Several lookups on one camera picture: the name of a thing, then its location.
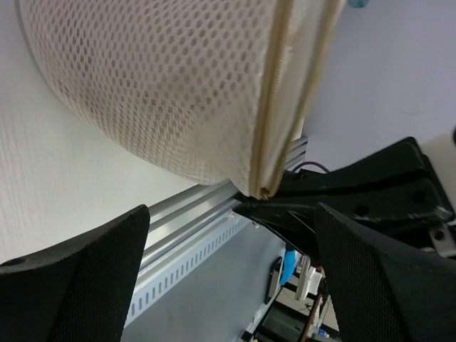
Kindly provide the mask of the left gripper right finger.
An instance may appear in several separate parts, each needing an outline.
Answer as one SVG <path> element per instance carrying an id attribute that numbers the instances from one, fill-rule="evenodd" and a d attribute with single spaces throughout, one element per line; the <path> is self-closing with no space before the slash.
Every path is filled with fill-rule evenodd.
<path id="1" fill-rule="evenodd" d="M 455 340 L 455 261 L 324 204 L 314 223 L 342 341 Z"/>

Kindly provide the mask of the beige round laundry bag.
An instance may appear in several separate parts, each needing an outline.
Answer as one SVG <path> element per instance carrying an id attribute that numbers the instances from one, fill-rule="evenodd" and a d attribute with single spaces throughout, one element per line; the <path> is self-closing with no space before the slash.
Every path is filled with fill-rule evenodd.
<path id="1" fill-rule="evenodd" d="M 20 1 L 55 94 L 127 151 L 275 195 L 343 1 Z"/>

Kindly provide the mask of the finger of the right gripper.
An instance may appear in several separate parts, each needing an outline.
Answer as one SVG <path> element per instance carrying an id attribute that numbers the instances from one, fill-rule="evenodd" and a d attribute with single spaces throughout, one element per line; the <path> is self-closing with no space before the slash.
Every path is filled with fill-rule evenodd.
<path id="1" fill-rule="evenodd" d="M 449 199 L 429 158 L 407 137 L 329 173 L 286 171 L 274 197 L 241 193 L 234 212 L 266 227 L 300 254 L 318 256 L 314 212 L 326 204 L 348 218 L 422 249 L 449 221 Z"/>

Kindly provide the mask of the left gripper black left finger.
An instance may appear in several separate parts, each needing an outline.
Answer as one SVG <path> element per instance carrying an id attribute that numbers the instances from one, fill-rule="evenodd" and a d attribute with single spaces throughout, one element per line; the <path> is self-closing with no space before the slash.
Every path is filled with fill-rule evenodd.
<path id="1" fill-rule="evenodd" d="M 1 340 L 119 341 L 149 227 L 142 204 L 1 264 Z"/>

